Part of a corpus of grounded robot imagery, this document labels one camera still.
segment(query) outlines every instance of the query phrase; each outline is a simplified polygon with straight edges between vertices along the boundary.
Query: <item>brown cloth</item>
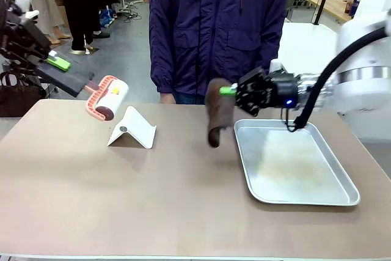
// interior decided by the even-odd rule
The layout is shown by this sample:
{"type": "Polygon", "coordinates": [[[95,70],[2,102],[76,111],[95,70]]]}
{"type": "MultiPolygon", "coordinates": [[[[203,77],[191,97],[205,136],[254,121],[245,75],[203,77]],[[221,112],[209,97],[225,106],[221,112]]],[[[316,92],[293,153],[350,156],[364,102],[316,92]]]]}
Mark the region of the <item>brown cloth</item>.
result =
{"type": "Polygon", "coordinates": [[[208,113],[208,143],[217,148],[220,145],[220,130],[232,127],[235,98],[220,95],[221,87],[229,87],[226,79],[212,79],[206,90],[205,105],[208,113]]]}

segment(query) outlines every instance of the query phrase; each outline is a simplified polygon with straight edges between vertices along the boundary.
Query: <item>silver tray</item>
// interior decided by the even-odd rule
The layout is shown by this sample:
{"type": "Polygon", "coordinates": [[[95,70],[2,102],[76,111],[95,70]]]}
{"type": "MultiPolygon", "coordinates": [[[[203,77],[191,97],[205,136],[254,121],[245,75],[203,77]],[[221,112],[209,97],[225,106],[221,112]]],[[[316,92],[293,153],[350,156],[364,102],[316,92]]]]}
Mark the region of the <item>silver tray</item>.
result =
{"type": "Polygon", "coordinates": [[[360,194],[318,129],[246,119],[235,136],[251,194],[270,204],[355,206],[360,194]]]}

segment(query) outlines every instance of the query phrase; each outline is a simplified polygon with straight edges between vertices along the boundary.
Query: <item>green object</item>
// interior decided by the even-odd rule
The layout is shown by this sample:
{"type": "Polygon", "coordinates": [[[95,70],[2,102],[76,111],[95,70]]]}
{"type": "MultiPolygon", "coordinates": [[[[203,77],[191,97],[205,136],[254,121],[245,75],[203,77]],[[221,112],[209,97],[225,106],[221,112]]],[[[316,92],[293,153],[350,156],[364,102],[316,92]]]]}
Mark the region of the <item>green object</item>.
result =
{"type": "Polygon", "coordinates": [[[49,64],[53,65],[54,67],[57,67],[65,72],[67,72],[69,70],[69,68],[71,67],[70,62],[67,62],[65,59],[62,59],[59,57],[57,57],[55,61],[50,58],[48,58],[46,61],[49,64]]]}
{"type": "Polygon", "coordinates": [[[221,87],[220,88],[220,95],[223,96],[235,96],[236,90],[232,89],[231,87],[221,87]]]}

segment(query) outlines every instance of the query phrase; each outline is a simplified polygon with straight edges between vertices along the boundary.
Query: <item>wooden workbench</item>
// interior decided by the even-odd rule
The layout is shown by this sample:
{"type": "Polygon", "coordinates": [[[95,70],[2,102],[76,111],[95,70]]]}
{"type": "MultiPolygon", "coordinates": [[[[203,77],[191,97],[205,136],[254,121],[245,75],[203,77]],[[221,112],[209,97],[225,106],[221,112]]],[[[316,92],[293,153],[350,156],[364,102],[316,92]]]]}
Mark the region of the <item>wooden workbench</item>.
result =
{"type": "Polygon", "coordinates": [[[158,126],[151,150],[126,138],[107,147],[118,120],[91,118],[83,101],[42,100],[20,120],[0,142],[1,252],[391,256],[391,182],[337,115],[311,122],[359,189],[356,208],[261,204],[248,192],[232,132],[218,149],[207,146],[203,106],[134,106],[158,126]]]}
{"type": "MultiPolygon", "coordinates": [[[[308,0],[311,4],[319,7],[322,0],[308,0]]],[[[346,1],[345,0],[326,0],[324,4],[324,11],[330,13],[333,17],[336,17],[342,23],[350,21],[352,18],[345,13],[346,1]]]]}

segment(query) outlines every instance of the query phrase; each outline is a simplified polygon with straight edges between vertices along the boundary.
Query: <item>tray rim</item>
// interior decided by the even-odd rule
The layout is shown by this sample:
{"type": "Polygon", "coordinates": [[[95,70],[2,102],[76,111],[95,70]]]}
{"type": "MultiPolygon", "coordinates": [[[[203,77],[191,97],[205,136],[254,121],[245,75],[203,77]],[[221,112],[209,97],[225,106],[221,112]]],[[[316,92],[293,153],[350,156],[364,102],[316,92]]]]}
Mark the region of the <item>tray rim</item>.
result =
{"type": "Polygon", "coordinates": [[[236,144],[238,146],[238,149],[239,149],[239,154],[240,154],[240,161],[242,162],[242,167],[243,167],[243,172],[244,172],[244,175],[245,175],[245,178],[246,178],[246,182],[247,182],[247,187],[251,193],[251,195],[256,198],[256,200],[260,201],[261,203],[264,203],[264,204],[281,204],[281,205],[311,205],[311,206],[328,206],[328,207],[354,207],[354,206],[357,206],[360,201],[361,201],[361,195],[360,195],[360,191],[357,189],[356,185],[354,184],[354,182],[352,181],[352,179],[350,178],[349,174],[346,172],[345,168],[343,168],[341,162],[338,160],[338,158],[335,156],[335,154],[333,153],[333,151],[331,150],[330,146],[327,144],[326,140],[324,139],[322,133],[319,131],[319,129],[312,123],[310,122],[307,122],[307,125],[311,125],[312,127],[314,127],[314,129],[319,133],[319,135],[321,136],[321,138],[323,139],[323,141],[326,143],[327,147],[330,149],[331,153],[333,154],[333,156],[335,157],[335,159],[337,160],[337,163],[340,167],[340,169],[343,171],[343,174],[345,175],[345,177],[349,180],[350,184],[352,185],[352,187],[354,188],[354,190],[356,191],[358,197],[357,197],[357,200],[350,203],[350,204],[319,204],[319,203],[308,203],[308,202],[288,202],[288,201],[278,201],[278,200],[265,200],[264,198],[261,198],[259,197],[254,191],[253,189],[251,188],[251,184],[250,184],[250,180],[249,180],[249,176],[247,174],[247,170],[246,168],[244,167],[244,162],[243,162],[243,156],[242,156],[242,150],[241,150],[241,147],[240,147],[240,144],[239,144],[239,139],[238,139],[238,135],[237,135],[237,130],[238,130],[238,123],[240,122],[243,122],[243,121],[265,121],[265,120],[271,120],[271,121],[278,121],[280,122],[281,120],[279,119],[239,119],[235,122],[234,126],[233,126],[233,132],[235,134],[235,139],[236,139],[236,144]]]}

